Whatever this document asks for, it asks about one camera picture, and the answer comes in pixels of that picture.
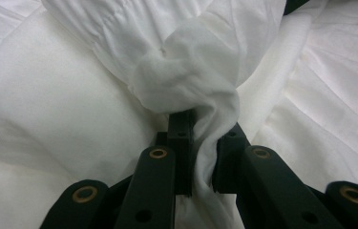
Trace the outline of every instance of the white garment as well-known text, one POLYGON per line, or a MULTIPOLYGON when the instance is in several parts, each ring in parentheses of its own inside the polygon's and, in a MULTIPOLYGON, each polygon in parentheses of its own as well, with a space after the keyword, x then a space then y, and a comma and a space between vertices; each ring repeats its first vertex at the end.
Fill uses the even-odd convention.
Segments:
MULTIPOLYGON (((143 109, 44 9, 30 15, 35 4, 0 1, 0 228, 39 227, 73 182, 92 178, 113 185, 127 177, 166 123, 163 115, 143 109)), ((190 20, 208 4, 163 18, 190 20)), ((276 150, 303 182, 322 191, 333 180, 358 183, 358 0, 311 0, 281 24, 256 71, 238 88, 239 122, 252 143, 276 150)), ((142 37, 147 41, 152 34, 142 37)), ((239 66, 249 67, 244 63, 239 66)), ((205 194, 213 195, 209 190, 205 194)), ((233 202, 225 204, 236 211, 233 202)), ((231 219, 220 215, 220 206, 179 198, 177 228, 213 228, 231 219), (208 221, 211 215, 214 221, 208 221)), ((242 228, 233 217, 232 228, 242 228)))
POLYGON ((276 36, 284 2, 44 1, 144 107, 196 110, 195 190, 177 208, 185 228, 239 223, 233 197, 210 187, 216 143, 238 121, 236 86, 255 71, 276 36))

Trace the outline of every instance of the crumpled fabric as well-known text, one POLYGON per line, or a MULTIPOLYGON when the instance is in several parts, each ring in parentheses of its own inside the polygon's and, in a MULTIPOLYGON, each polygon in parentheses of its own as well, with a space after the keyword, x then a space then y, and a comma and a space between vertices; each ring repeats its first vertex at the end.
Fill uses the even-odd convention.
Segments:
POLYGON ((43 1, 145 108, 195 109, 194 196, 178 201, 178 228, 239 226, 233 197, 210 187, 216 143, 238 120, 236 87, 275 38, 284 2, 43 1))

